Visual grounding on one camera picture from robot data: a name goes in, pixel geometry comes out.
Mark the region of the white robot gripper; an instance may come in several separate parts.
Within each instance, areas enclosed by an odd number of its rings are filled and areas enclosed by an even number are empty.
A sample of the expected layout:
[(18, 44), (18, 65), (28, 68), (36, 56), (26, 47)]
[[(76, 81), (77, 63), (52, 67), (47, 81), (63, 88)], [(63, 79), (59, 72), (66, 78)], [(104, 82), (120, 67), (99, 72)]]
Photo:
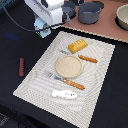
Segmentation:
[(64, 0), (24, 0), (25, 3), (48, 25), (62, 22), (61, 6)]

